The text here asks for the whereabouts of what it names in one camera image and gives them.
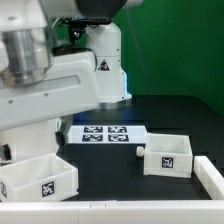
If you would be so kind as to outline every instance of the open white box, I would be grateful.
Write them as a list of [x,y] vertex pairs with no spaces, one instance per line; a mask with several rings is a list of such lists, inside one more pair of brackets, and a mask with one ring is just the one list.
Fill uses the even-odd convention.
[[78,170],[55,153],[0,167],[2,202],[61,201],[78,189]]
[[[194,171],[210,195],[224,179],[207,159],[195,157]],[[102,201],[51,203],[0,203],[0,223],[10,224],[223,224],[224,198],[189,201]]]
[[190,178],[192,150],[188,136],[148,134],[144,175]]

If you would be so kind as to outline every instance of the black table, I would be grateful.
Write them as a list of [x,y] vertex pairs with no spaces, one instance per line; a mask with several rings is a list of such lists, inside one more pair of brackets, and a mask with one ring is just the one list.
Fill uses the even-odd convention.
[[[224,175],[224,119],[189,96],[135,96],[115,110],[74,116],[74,125],[144,125],[148,132],[189,135],[195,155],[206,155]],[[195,174],[191,179],[143,176],[139,144],[69,144],[58,155],[79,169],[79,196],[68,200],[210,199]]]

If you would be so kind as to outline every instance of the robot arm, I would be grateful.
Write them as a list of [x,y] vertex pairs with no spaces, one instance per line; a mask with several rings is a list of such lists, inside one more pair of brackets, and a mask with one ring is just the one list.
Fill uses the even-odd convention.
[[49,18],[110,19],[133,2],[141,0],[0,0],[0,130],[94,109],[99,103],[93,53],[56,57],[52,66],[46,12]]

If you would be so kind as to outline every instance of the green backdrop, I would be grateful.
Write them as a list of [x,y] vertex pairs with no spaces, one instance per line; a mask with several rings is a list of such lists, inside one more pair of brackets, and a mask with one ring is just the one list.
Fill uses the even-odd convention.
[[224,115],[224,0],[145,0],[114,22],[132,94],[196,96]]

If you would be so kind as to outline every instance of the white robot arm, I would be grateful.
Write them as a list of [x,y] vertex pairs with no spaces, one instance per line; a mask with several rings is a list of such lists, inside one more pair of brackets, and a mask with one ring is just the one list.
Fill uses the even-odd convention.
[[[47,19],[104,20],[112,18],[125,3],[132,7],[141,2],[10,0],[9,4],[0,0],[0,144],[10,144],[16,160],[52,152],[50,148],[56,150],[54,131],[57,129],[48,120],[96,108],[107,85],[96,72],[96,57],[101,56],[97,52],[52,57],[45,36],[50,25]],[[102,36],[95,34],[92,37],[100,41]],[[113,71],[120,74],[121,68],[117,66]],[[115,80],[112,95],[117,91],[113,71],[107,76]],[[45,144],[35,137],[41,133]]]

